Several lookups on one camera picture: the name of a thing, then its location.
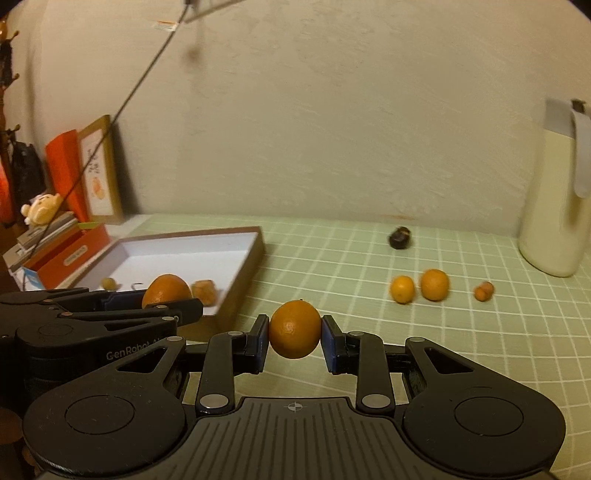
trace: coat rack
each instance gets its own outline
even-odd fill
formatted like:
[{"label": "coat rack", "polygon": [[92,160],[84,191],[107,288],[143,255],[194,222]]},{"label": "coat rack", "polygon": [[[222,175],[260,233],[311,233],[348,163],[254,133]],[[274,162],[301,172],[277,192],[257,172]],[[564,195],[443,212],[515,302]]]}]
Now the coat rack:
[{"label": "coat rack", "polygon": [[[11,42],[18,35],[18,30],[8,38],[7,17],[0,20],[0,159],[2,161],[2,168],[10,186],[14,185],[12,181],[12,170],[10,167],[10,154],[8,146],[11,140],[14,139],[14,132],[20,129],[17,125],[13,129],[6,128],[6,116],[4,114],[4,94],[12,83],[19,78],[19,74],[12,74],[12,47]],[[12,211],[15,213],[15,218],[19,218],[17,212],[19,206],[14,204],[14,198],[11,196]]]}]

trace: red object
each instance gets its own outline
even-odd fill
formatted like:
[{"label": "red object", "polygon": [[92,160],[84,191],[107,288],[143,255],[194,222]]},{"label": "red object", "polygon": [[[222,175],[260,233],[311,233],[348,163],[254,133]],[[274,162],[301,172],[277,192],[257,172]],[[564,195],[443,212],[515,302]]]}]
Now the red object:
[{"label": "red object", "polygon": [[33,258],[23,265],[25,274],[29,282],[37,288],[56,288],[109,245],[110,241],[102,223],[90,230],[82,230],[75,226],[35,253]]},{"label": "red object", "polygon": [[0,166],[0,222],[9,224],[13,223],[14,220],[10,185],[4,169]]},{"label": "red object", "polygon": [[[76,130],[62,133],[51,140],[45,147],[45,154],[56,193],[65,198],[80,175],[80,154]],[[67,198],[66,205],[68,210],[74,212],[79,221],[89,221],[82,182]]]}]

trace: red box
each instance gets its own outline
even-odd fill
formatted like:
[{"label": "red box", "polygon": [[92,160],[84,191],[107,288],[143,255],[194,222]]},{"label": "red box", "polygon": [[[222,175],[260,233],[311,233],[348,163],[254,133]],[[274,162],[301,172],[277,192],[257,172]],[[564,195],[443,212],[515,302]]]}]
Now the red box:
[{"label": "red box", "polygon": [[23,265],[25,275],[34,287],[51,290],[109,245],[110,241],[102,223],[92,229],[74,226],[28,260]]},{"label": "red box", "polygon": [[[45,154],[56,193],[65,198],[80,176],[80,153],[76,130],[62,133],[51,140],[45,147]],[[79,221],[87,222],[89,220],[82,181],[76,185],[74,191],[67,198],[66,205],[68,210],[74,212]]]}]

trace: crosshair mark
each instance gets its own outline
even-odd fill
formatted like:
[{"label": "crosshair mark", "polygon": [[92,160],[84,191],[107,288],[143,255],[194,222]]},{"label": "crosshair mark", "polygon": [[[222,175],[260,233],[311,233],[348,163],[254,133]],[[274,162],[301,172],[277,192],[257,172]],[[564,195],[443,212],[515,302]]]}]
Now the crosshair mark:
[{"label": "crosshair mark", "polygon": [[301,403],[298,402],[292,402],[289,405],[285,406],[286,408],[289,408],[291,411],[300,411],[302,408],[305,408],[305,406],[303,406]]}]

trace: framed artwork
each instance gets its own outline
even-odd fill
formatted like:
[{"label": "framed artwork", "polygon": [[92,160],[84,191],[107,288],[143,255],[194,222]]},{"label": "framed artwork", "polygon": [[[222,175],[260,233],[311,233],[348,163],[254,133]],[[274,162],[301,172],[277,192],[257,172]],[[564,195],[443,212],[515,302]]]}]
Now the framed artwork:
[{"label": "framed artwork", "polygon": [[[110,116],[104,115],[78,132],[80,168],[88,162],[100,139],[107,132],[110,122]],[[85,190],[88,214],[92,221],[116,225],[124,221],[110,133],[84,172],[82,184]]]}]

